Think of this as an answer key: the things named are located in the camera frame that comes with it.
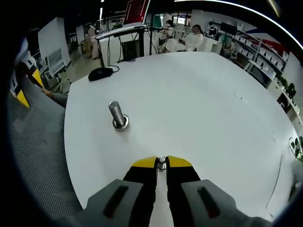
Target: white table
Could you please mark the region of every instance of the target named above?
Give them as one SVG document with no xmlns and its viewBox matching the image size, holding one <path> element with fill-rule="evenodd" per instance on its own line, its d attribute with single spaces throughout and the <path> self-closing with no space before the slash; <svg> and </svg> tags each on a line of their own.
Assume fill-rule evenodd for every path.
<svg viewBox="0 0 303 227">
<path fill-rule="evenodd" d="M 271 219 L 292 184 L 288 140 L 296 132 L 276 100 L 251 75 L 225 58 L 179 52 L 119 64 L 111 77 L 71 85 L 64 142 L 71 181 L 83 208 L 88 198 L 133 162 L 173 155 L 191 162 L 201 179 L 230 194 L 242 212 Z M 115 131 L 108 104 L 129 116 Z M 173 226 L 159 175 L 151 227 Z"/>
</svg>

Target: floor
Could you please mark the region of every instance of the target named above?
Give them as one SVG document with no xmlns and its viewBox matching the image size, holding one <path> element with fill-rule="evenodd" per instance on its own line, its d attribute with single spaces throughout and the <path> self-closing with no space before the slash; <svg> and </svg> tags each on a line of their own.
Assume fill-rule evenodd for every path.
<svg viewBox="0 0 303 227">
<path fill-rule="evenodd" d="M 63 93 L 69 91 L 70 84 L 68 80 L 73 83 L 87 76 L 95 68 L 100 67 L 100 59 L 92 60 L 88 56 L 82 55 L 79 51 L 73 52 L 70 58 L 71 63 L 67 67 L 66 72 L 61 73 Z"/>
</svg>

